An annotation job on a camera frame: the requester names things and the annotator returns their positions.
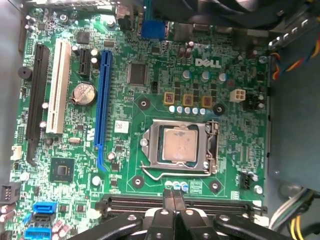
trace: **white cable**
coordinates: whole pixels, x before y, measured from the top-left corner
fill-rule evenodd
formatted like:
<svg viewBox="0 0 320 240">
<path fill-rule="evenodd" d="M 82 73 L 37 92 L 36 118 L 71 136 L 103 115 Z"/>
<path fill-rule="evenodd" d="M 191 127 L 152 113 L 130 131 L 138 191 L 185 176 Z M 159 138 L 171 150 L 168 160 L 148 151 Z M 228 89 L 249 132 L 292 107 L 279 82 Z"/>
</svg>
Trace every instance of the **white cable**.
<svg viewBox="0 0 320 240">
<path fill-rule="evenodd" d="M 292 198 L 290 198 L 288 201 L 286 201 L 284 204 L 282 204 L 273 214 L 270 224 L 269 224 L 269 229 L 273 228 L 273 225 L 277 221 L 277 219 L 288 209 L 290 208 L 293 204 L 295 204 L 299 198 L 305 193 L 307 189 L 302 188 L 296 195 L 294 195 Z"/>
</svg>

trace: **black chip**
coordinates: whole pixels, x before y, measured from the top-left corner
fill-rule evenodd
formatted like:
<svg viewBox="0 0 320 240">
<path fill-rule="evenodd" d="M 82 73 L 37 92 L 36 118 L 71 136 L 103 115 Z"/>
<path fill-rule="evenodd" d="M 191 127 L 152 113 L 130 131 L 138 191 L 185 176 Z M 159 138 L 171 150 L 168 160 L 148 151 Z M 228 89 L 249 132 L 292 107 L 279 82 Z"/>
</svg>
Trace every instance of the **black chip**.
<svg viewBox="0 0 320 240">
<path fill-rule="evenodd" d="M 146 83 L 147 66 L 142 63 L 130 63 L 128 73 L 128 83 L 132 85 L 144 86 Z"/>
<path fill-rule="evenodd" d="M 160 53 L 160 47 L 153 46 L 153 47 L 151 48 L 151 53 L 153 53 L 153 54 L 159 54 L 159 53 Z"/>
<path fill-rule="evenodd" d="M 76 35 L 77 44 L 89 44 L 90 43 L 90 32 L 78 31 Z"/>
<path fill-rule="evenodd" d="M 117 187 L 118 186 L 118 181 L 117 180 L 112 180 L 110 182 L 110 184 L 111 184 L 112 187 Z"/>
<path fill-rule="evenodd" d="M 50 182 L 72 183 L 75 160 L 72 158 L 51 158 Z"/>
<path fill-rule="evenodd" d="M 114 172 L 115 172 L 115 171 L 119 172 L 119 170 L 120 170 L 119 164 L 118 164 L 118 163 L 112 163 L 111 169 L 112 169 L 112 171 L 114 171 Z"/>
<path fill-rule="evenodd" d="M 103 46 L 105 48 L 113 48 L 115 46 L 115 41 L 114 40 L 105 40 L 103 42 Z"/>
<path fill-rule="evenodd" d="M 38 23 L 38 30 L 39 31 L 44 31 L 45 29 L 46 29 L 46 24 L 42 23 L 42 22 L 39 22 Z"/>
</svg>

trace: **blue sata port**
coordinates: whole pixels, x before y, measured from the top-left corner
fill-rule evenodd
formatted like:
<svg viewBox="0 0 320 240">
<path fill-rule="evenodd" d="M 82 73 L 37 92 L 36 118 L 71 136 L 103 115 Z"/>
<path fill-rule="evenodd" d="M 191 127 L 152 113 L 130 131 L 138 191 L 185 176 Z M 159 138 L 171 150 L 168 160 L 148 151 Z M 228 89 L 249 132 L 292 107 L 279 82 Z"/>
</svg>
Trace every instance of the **blue sata port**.
<svg viewBox="0 0 320 240">
<path fill-rule="evenodd" d="M 24 232 L 25 240 L 51 240 L 51 228 L 29 227 Z"/>
<path fill-rule="evenodd" d="M 57 210 L 55 201 L 38 201 L 33 205 L 33 212 L 37 214 L 54 214 Z"/>
</svg>

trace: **white connector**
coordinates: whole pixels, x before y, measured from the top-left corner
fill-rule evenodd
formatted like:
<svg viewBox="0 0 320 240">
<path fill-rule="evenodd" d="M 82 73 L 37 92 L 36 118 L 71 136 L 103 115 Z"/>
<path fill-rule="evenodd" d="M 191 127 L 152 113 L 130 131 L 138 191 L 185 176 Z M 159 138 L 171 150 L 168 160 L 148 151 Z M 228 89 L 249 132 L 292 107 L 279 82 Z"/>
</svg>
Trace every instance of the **white connector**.
<svg viewBox="0 0 320 240">
<path fill-rule="evenodd" d="M 246 90 L 236 89 L 230 92 L 230 102 L 240 103 L 246 100 Z"/>
<path fill-rule="evenodd" d="M 66 40 L 57 39 L 52 67 L 52 79 L 46 133 L 62 134 L 64 131 L 71 44 Z"/>
</svg>

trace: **pcie slot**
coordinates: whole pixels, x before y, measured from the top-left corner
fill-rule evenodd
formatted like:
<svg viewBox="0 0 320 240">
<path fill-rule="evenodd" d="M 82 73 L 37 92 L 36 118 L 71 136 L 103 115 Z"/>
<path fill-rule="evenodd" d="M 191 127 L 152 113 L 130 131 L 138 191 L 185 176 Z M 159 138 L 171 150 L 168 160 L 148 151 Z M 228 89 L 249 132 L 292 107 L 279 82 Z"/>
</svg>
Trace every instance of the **pcie slot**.
<svg viewBox="0 0 320 240">
<path fill-rule="evenodd" d="M 45 98 L 49 54 L 50 50 L 45 45 L 39 43 L 35 45 L 29 111 L 25 134 L 25 139 L 28 141 L 26 161 L 34 167 L 36 163 L 33 161 L 33 158 L 40 139 L 39 124 L 42 120 L 42 103 Z"/>
<path fill-rule="evenodd" d="M 67 90 L 71 59 L 71 45 L 66 40 L 55 41 L 54 59 L 46 132 L 62 134 L 64 131 Z"/>
<path fill-rule="evenodd" d="M 99 90 L 95 117 L 94 146 L 98 149 L 97 167 L 103 172 L 106 168 L 104 163 L 104 147 L 106 140 L 107 110 L 109 91 L 111 85 L 112 52 L 102 51 L 100 64 Z"/>
</svg>

